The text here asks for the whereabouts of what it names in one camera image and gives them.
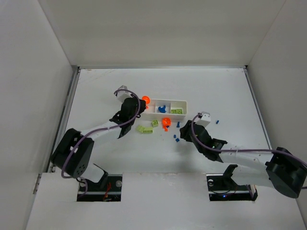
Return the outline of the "orange round lego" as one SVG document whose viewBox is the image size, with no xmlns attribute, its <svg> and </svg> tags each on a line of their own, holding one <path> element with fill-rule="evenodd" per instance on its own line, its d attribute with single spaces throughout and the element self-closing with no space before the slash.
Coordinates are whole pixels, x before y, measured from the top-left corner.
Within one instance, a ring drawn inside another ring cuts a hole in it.
<svg viewBox="0 0 307 230">
<path fill-rule="evenodd" d="M 165 117 L 162 119 L 162 125 L 163 126 L 170 126 L 171 125 L 171 119 L 168 117 Z"/>
<path fill-rule="evenodd" d="M 145 101 L 145 104 L 149 104 L 151 102 L 151 99 L 148 96 L 143 96 L 142 100 Z"/>
</svg>

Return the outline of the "blue round lego piece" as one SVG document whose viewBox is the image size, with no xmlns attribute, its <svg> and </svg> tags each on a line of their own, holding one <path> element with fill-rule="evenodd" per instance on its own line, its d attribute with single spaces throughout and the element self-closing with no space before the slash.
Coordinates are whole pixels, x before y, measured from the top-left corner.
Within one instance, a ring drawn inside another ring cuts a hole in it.
<svg viewBox="0 0 307 230">
<path fill-rule="evenodd" d="M 159 111 L 160 113 L 166 113 L 166 106 L 165 106 L 165 105 L 159 106 L 159 107 L 158 107 L 158 111 Z"/>
</svg>

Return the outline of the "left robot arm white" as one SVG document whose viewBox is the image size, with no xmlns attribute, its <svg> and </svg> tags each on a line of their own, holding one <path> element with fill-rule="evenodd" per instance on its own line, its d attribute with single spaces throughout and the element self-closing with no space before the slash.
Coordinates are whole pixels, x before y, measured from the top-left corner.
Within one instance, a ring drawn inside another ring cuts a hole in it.
<svg viewBox="0 0 307 230">
<path fill-rule="evenodd" d="M 88 131 L 68 129 L 51 155 L 51 162 L 65 177 L 77 179 L 96 190 L 104 188 L 108 173 L 90 162 L 94 141 L 102 139 L 107 143 L 124 137 L 145 109 L 144 100 L 129 97 L 123 101 L 121 110 L 103 125 Z"/>
</svg>

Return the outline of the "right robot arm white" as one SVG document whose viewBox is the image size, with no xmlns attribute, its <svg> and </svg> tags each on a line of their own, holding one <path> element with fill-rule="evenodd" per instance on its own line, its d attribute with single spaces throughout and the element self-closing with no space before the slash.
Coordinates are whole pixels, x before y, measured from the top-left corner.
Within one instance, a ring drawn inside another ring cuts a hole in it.
<svg viewBox="0 0 307 230">
<path fill-rule="evenodd" d="M 232 183 L 272 187 L 289 198 L 298 198 L 303 189 L 307 165 L 286 149 L 225 149 L 225 140 L 212 138 L 202 125 L 191 120 L 180 129 L 180 137 L 193 143 L 207 159 L 228 163 L 224 176 Z"/>
</svg>

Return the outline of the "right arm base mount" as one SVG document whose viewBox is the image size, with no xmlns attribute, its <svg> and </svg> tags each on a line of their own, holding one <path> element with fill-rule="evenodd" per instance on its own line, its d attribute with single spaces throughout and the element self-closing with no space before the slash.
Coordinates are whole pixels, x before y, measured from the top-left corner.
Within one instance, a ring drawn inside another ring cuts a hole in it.
<svg viewBox="0 0 307 230">
<path fill-rule="evenodd" d="M 232 176 L 238 165 L 230 164 L 222 174 L 206 174 L 210 201 L 256 201 L 258 191 L 253 185 L 237 184 Z"/>
</svg>

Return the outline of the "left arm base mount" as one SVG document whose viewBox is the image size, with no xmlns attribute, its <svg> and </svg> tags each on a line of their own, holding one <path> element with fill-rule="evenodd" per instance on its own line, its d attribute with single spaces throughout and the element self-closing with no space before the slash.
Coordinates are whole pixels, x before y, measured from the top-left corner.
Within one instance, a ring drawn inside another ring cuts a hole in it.
<svg viewBox="0 0 307 230">
<path fill-rule="evenodd" d="M 109 174 L 101 167 L 90 165 L 79 184 L 78 202 L 120 202 L 123 175 Z"/>
</svg>

